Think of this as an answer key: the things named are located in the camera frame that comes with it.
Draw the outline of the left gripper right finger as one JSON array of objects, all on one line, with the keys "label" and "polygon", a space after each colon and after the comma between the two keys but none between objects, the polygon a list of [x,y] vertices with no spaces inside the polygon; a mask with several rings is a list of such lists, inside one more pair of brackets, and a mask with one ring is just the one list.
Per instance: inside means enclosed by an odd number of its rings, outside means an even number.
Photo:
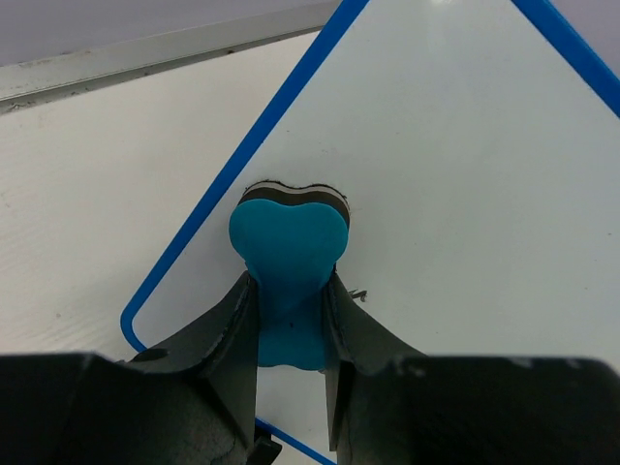
[{"label": "left gripper right finger", "polygon": [[366,313],[337,273],[322,290],[329,449],[339,464],[414,464],[407,377],[422,357]]}]

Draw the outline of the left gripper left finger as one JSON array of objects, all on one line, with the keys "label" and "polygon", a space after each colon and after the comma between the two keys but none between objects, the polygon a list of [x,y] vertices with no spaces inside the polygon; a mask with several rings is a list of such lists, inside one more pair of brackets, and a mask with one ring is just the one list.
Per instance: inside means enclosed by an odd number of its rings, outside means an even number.
[{"label": "left gripper left finger", "polygon": [[244,464],[255,446],[257,291],[243,273],[211,309],[118,362],[128,383],[116,464]]}]

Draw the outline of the blue whiteboard eraser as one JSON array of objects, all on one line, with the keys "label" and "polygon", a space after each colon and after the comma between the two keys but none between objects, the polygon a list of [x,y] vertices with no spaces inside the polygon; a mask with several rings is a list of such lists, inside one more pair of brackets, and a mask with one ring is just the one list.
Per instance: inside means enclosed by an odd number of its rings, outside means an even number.
[{"label": "blue whiteboard eraser", "polygon": [[258,286],[261,367],[324,368],[321,294],[349,229],[349,204],[328,185],[264,180],[244,191],[229,237]]}]

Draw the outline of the blue framed whiteboard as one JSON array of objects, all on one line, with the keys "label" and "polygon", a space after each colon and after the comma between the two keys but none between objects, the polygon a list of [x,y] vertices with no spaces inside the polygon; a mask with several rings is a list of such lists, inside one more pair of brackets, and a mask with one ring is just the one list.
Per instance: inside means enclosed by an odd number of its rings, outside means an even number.
[{"label": "blue framed whiteboard", "polygon": [[[264,180],[350,207],[334,272],[422,357],[414,464],[619,460],[619,75],[570,1],[345,1],[122,312],[143,352],[246,271]],[[265,427],[326,434],[325,366],[262,367]]]}]

